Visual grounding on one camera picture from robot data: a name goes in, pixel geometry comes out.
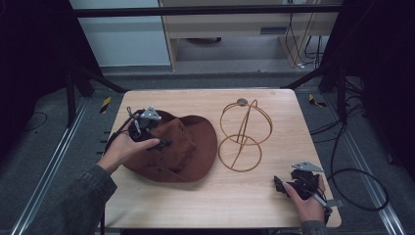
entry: sleeve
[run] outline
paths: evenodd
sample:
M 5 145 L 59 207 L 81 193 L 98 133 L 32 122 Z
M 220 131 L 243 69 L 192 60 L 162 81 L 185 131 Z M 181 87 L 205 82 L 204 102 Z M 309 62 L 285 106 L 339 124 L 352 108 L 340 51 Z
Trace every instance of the sleeve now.
M 301 224 L 303 235 L 328 235 L 326 224 L 322 221 L 310 220 Z
M 61 200 L 38 214 L 24 234 L 93 234 L 115 190 L 110 175 L 95 164 L 69 185 Z

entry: wooden table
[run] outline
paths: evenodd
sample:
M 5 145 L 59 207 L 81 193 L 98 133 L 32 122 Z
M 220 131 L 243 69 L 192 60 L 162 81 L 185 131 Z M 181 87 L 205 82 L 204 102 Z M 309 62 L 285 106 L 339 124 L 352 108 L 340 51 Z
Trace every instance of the wooden table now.
M 115 228 L 266 228 L 299 227 L 296 210 L 289 198 L 276 192 L 273 176 L 291 181 L 292 164 L 304 161 L 321 166 L 299 102 L 293 90 L 225 89 L 225 90 L 152 90 L 127 92 L 119 107 L 113 131 L 127 119 L 126 107 L 132 111 L 154 106 L 177 117 L 197 115 L 214 126 L 218 141 L 225 138 L 219 121 L 223 108 L 245 98 L 257 99 L 258 106 L 272 118 L 273 132 L 262 144 L 262 160 L 248 172 L 236 172 L 216 158 L 209 173 L 192 183 L 157 183 L 121 166 L 113 179 L 118 186 L 106 207 L 106 226 Z M 238 133 L 242 116 L 240 107 L 223 117 L 228 134 Z M 252 111 L 250 134 L 255 140 L 265 137 L 269 124 Z M 232 149 L 229 141 L 223 153 Z M 246 150 L 258 156 L 257 147 Z M 240 167 L 252 163 L 240 161 Z M 332 193 L 326 182 L 326 196 Z M 337 227 L 341 218 L 334 209 L 328 226 Z

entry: gray carpet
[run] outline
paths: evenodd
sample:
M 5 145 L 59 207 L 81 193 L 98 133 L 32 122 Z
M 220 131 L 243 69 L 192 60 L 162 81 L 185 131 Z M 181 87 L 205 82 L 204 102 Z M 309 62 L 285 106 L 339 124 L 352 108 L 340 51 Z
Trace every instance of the gray carpet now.
M 117 84 L 131 89 L 168 89 L 168 88 L 241 88 L 241 87 L 278 87 L 288 84 L 300 77 L 300 74 L 276 73 L 229 73 L 221 76 L 209 75 L 149 75 L 142 77 L 110 77 Z M 62 195 L 63 189 L 83 170 L 94 164 L 103 151 L 101 140 L 108 138 L 112 128 L 122 95 L 116 94 L 100 84 L 92 99 L 89 99 L 85 116 L 77 129 L 69 149 L 51 183 L 45 199 L 39 210 L 46 210 Z M 31 193 L 42 176 L 44 168 L 49 163 L 67 121 L 65 90 L 45 96 L 38 102 L 36 111 L 47 115 L 46 122 L 40 127 L 22 133 L 21 140 L 14 146 L 12 160 L 2 165 L 0 172 L 0 231 L 7 233 L 22 214 Z M 317 102 L 328 102 L 326 96 L 314 94 Z M 111 96 L 112 101 L 107 112 L 99 114 L 103 100 Z M 298 92 L 298 98 L 305 120 L 310 130 L 335 120 L 329 108 L 321 108 L 308 103 L 308 92 Z M 350 101 L 350 106 L 357 105 L 358 100 Z M 43 119 L 34 115 L 30 125 L 36 126 Z M 402 223 L 406 234 L 415 234 L 415 224 L 411 215 L 415 214 L 412 199 L 415 197 L 415 184 L 409 178 L 405 169 L 391 165 L 386 158 L 386 152 L 376 137 L 370 121 L 356 113 L 348 119 L 349 131 L 352 132 L 358 146 L 370 168 L 386 185 L 391 196 L 391 205 Z M 339 127 L 314 135 L 314 141 L 327 140 L 336 137 Z M 330 168 L 330 157 L 334 141 L 316 143 L 315 147 L 326 172 Z M 344 137 L 341 138 L 335 155 L 335 169 L 355 167 L 346 146 Z M 358 204 L 374 207 L 360 175 L 345 173 L 336 177 L 341 190 Z M 341 196 L 331 184 L 337 199 Z M 339 228 L 330 229 L 331 234 L 389 234 L 377 212 L 368 212 L 347 204 L 340 208 L 343 220 Z

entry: wire hat stand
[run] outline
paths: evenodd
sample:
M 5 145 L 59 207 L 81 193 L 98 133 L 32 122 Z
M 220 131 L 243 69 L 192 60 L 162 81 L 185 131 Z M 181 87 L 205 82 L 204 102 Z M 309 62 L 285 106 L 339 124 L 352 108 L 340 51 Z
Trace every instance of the wire hat stand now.
M 242 118 L 241 121 L 241 125 L 239 127 L 239 131 L 237 134 L 228 134 L 224 127 L 223 127 L 223 120 L 225 117 L 225 114 L 233 109 L 233 108 L 243 108 L 246 109 L 245 114 Z M 252 110 L 257 111 L 258 113 L 260 113 L 268 122 L 269 124 L 269 132 L 268 134 L 261 139 L 260 141 L 255 140 L 253 137 L 251 137 L 250 135 L 247 134 L 247 129 L 248 129 L 248 123 L 250 120 L 250 115 L 252 113 Z M 229 104 L 228 106 L 226 106 L 223 109 L 222 115 L 220 117 L 220 128 L 222 130 L 222 132 L 224 133 L 224 135 L 226 136 L 220 143 L 219 143 L 219 147 L 218 147 L 218 156 L 220 161 L 229 169 L 232 169 L 234 171 L 237 172 L 247 172 L 250 170 L 253 170 L 254 168 L 256 168 L 261 159 L 262 159 L 262 149 L 260 148 L 260 144 L 265 142 L 272 133 L 272 129 L 273 129 L 273 124 L 272 124 L 272 119 L 271 117 L 258 106 L 258 101 L 257 100 L 253 100 L 250 104 L 248 104 L 248 101 L 246 99 L 239 99 L 236 103 L 232 103 Z M 222 147 L 223 144 L 225 142 L 227 142 L 227 140 L 231 140 L 234 144 L 239 145 L 236 156 L 234 157 L 229 157 L 229 158 L 224 158 L 224 156 L 222 155 Z M 257 146 L 257 151 L 258 151 L 258 156 L 256 157 L 256 159 L 253 161 L 253 159 L 255 158 L 255 156 L 251 156 L 251 154 L 249 155 L 249 163 L 248 164 L 244 164 L 244 166 L 237 166 L 237 161 L 242 161 L 241 159 L 246 159 L 246 156 L 242 157 L 241 155 L 243 154 L 243 150 L 246 146 Z

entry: gold wire frame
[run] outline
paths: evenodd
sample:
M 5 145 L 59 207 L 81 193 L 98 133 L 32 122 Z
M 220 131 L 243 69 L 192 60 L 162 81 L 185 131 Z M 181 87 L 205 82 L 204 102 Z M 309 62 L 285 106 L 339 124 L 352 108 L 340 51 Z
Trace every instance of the gold wire frame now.
M 223 128 L 223 125 L 222 125 L 222 119 L 223 119 L 223 116 L 225 115 L 225 113 L 227 112 L 227 111 L 229 111 L 230 109 L 232 109 L 232 108 L 234 108 L 234 107 L 245 107 L 245 106 L 248 106 L 248 110 L 247 110 L 247 112 L 245 113 L 245 116 L 244 116 L 244 118 L 243 118 L 243 120 L 242 120 L 242 123 L 241 123 L 241 126 L 240 126 L 240 128 L 239 128 L 239 132 L 238 132 L 238 134 L 232 134 L 232 135 L 228 135 L 226 132 L 225 132 L 225 130 L 224 130 L 224 128 Z M 268 123 L 269 123 L 269 133 L 268 133 L 268 135 L 263 139 L 263 140 L 261 140 L 261 141 L 255 141 L 251 136 L 248 136 L 248 135 L 246 135 L 245 134 L 245 132 L 246 132 L 246 130 L 247 130 L 247 126 L 248 126 L 248 120 L 249 120 L 249 118 L 250 118 L 250 113 L 251 113 L 251 109 L 255 109 L 256 111 L 258 111 L 260 114 L 262 114 L 264 117 L 265 117 L 265 119 L 268 121 Z M 253 100 L 250 104 L 248 104 L 248 102 L 246 102 L 246 103 L 241 103 L 241 102 L 237 102 L 237 103 L 232 103 L 232 104 L 230 104 L 230 105 L 228 105 L 228 106 L 226 106 L 224 109 L 223 109 L 223 112 L 222 112 L 222 115 L 220 116 L 220 128 L 221 128 L 221 130 L 222 130 L 222 132 L 225 134 L 225 136 L 226 136 L 226 138 L 225 139 L 223 139 L 221 142 L 220 142 L 220 144 L 219 144 L 219 147 L 218 147 L 218 156 L 219 156 L 219 159 L 220 159 L 220 161 L 226 166 L 226 167 L 228 167 L 229 169 L 232 169 L 232 170 L 234 170 L 234 171 L 238 171 L 238 172 L 246 172 L 246 171 L 250 171 L 250 170 L 252 170 L 252 169 L 254 169 L 254 168 L 256 168 L 258 165 L 259 165 L 259 163 L 260 163 L 260 161 L 261 161 L 261 159 L 262 159 L 262 150 L 261 150 L 261 148 L 260 148 L 260 146 L 259 146 L 259 144 L 261 144 L 261 143 L 263 143 L 265 140 L 267 140 L 270 136 L 271 136 L 271 133 L 272 133 L 272 129 L 273 129 L 273 124 L 272 124 L 272 119 L 271 119 L 271 117 L 264 111 L 264 110 L 262 110 L 260 107 L 258 107 L 257 106 L 257 100 Z M 233 163 L 231 164 L 231 165 L 229 165 L 229 164 L 227 164 L 223 159 L 222 159 L 222 156 L 221 156 L 221 147 L 222 147 L 222 144 L 226 141 L 226 140 L 228 140 L 228 139 L 230 139 L 230 140 L 232 140 L 234 143 L 237 143 L 237 144 L 239 144 L 240 145 L 240 147 L 239 147 L 239 151 L 238 151 L 238 154 L 237 154 L 237 156 L 235 157 L 235 160 L 233 161 Z M 250 139 L 250 140 L 252 140 L 253 141 L 253 143 L 247 143 L 247 141 L 248 141 L 248 139 Z M 244 147 L 245 146 L 249 146 L 249 145 L 256 145 L 257 147 L 258 147 L 258 149 L 259 149 L 259 158 L 258 158 L 258 161 L 254 164 L 254 166 L 252 166 L 252 167 L 249 167 L 249 168 L 245 168 L 245 169 L 237 169 L 237 168 L 235 168 L 234 167 L 234 165 L 235 165 L 235 163 L 236 163 L 236 161 L 238 160 L 238 158 L 239 158 L 239 156 L 241 155 L 241 153 L 242 153 L 242 150 L 244 149 Z

